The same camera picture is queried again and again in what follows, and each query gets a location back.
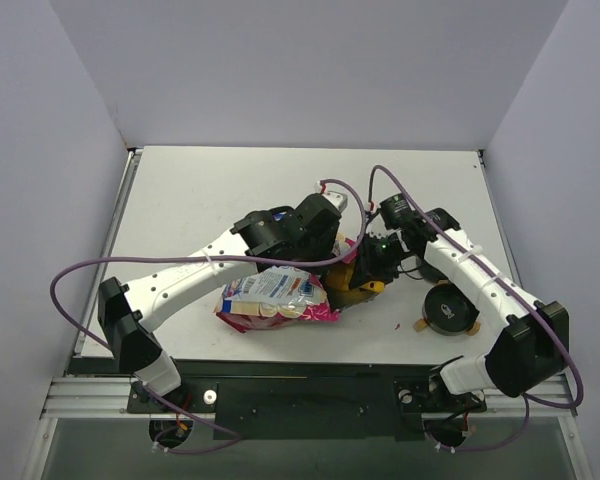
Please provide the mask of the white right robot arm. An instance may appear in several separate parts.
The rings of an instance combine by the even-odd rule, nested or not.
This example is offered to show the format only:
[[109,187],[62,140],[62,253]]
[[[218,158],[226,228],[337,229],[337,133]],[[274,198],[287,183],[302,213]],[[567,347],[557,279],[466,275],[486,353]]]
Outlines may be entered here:
[[567,367],[566,309],[516,285],[447,211],[420,212],[396,194],[375,213],[389,233],[365,236],[352,285],[367,279],[389,283],[397,278],[401,262],[415,257],[442,277],[425,297],[424,322],[431,328],[443,322],[445,330],[457,335],[467,320],[488,327],[495,337],[487,352],[440,367],[426,386],[433,406],[448,409],[463,394],[484,389],[518,397]]

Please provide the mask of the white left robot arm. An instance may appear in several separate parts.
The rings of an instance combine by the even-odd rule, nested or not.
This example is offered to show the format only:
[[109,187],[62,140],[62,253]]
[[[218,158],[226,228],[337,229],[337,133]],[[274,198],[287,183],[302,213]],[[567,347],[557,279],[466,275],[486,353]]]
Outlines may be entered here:
[[119,372],[147,384],[161,410],[180,408],[186,388],[155,331],[171,316],[210,292],[266,270],[254,258],[313,262],[331,258],[347,197],[325,191],[297,207],[248,213],[189,263],[123,283],[115,277],[98,288],[97,320]]

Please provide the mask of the yellow plastic scoop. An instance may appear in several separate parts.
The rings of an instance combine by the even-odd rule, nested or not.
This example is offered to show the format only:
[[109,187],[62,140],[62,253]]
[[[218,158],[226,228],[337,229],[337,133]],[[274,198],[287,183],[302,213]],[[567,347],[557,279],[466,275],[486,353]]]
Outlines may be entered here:
[[367,302],[385,290],[385,283],[356,272],[356,261],[336,263],[321,277],[330,306],[334,310]]

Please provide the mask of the pink pet food bag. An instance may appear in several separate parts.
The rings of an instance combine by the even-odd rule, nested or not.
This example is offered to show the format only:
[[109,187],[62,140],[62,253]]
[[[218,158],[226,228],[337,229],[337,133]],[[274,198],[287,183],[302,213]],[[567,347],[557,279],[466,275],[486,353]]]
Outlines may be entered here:
[[289,266],[272,266],[227,284],[214,314],[240,333],[295,323],[330,324],[340,317],[319,276]]

